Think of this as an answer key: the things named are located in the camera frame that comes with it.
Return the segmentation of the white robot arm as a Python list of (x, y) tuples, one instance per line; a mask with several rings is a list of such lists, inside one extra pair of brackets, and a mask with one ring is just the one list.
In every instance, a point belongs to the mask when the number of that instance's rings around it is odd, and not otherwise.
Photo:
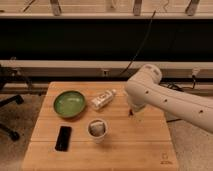
[(130, 77), (124, 89), (131, 109), (138, 111), (150, 104), (213, 133), (213, 100), (160, 86), (161, 79), (161, 70), (152, 64), (143, 65)]

